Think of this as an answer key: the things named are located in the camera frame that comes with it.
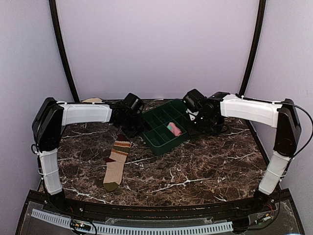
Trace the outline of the beige striped sock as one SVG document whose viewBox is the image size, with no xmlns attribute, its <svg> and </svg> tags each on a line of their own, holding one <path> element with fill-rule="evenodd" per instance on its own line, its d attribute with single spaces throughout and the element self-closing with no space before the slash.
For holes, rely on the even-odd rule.
<svg viewBox="0 0 313 235">
<path fill-rule="evenodd" d="M 106 161 L 106 173 L 103 180 L 105 190 L 112 192 L 116 190 L 122 181 L 124 164 L 131 149 L 131 143 L 125 135 L 118 134 L 117 140 Z"/>
</svg>

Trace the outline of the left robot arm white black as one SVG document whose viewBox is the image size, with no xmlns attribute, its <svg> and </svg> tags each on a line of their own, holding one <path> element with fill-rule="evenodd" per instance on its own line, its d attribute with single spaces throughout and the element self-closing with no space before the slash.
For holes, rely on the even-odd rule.
<svg viewBox="0 0 313 235">
<path fill-rule="evenodd" d="M 144 102 L 129 93 L 120 101 L 89 98 L 82 102 L 57 101 L 48 97 L 41 105 L 33 123 L 34 144 L 39 174 L 49 195 L 50 206 L 58 213 L 66 213 L 69 203 L 60 194 L 63 189 L 59 177 L 57 153 L 63 129 L 70 124 L 100 122 L 120 127 L 127 137 L 136 136 L 143 127 Z"/>
</svg>

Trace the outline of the pink patterned sock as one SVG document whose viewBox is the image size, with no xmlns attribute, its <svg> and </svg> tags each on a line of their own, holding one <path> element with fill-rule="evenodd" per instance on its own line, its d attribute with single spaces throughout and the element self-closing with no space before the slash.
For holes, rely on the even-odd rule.
<svg viewBox="0 0 313 235">
<path fill-rule="evenodd" d="M 179 137 L 182 134 L 182 131 L 176 126 L 174 122 L 168 123 L 167 128 L 175 137 Z"/>
</svg>

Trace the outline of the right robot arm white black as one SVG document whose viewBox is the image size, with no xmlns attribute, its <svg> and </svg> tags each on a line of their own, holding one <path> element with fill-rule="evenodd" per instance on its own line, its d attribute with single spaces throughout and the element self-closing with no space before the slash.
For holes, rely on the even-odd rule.
<svg viewBox="0 0 313 235">
<path fill-rule="evenodd" d="M 267 168 L 250 200 L 250 209 L 261 212 L 268 205 L 271 195 L 285 177 L 294 159 L 313 139 L 299 147 L 302 133 L 298 111 L 312 116 L 293 100 L 270 101 L 249 98 L 240 94 L 216 92 L 206 97 L 197 89 L 190 90 L 182 99 L 189 120 L 189 135 L 222 133 L 226 118 L 243 119 L 251 124 L 265 127 L 272 134 L 272 154 L 267 156 Z"/>
</svg>

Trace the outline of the green compartment tray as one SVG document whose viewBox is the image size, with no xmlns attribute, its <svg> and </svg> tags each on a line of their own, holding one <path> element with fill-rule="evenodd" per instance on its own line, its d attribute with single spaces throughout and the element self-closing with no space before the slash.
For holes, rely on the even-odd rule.
<svg viewBox="0 0 313 235">
<path fill-rule="evenodd" d="M 174 99 L 150 109 L 142 117 L 145 123 L 140 136 L 157 156 L 170 151 L 190 138 L 187 131 L 189 116 L 180 99 Z M 171 132 L 168 128 L 171 122 L 181 131 L 181 135 L 175 136 Z"/>
</svg>

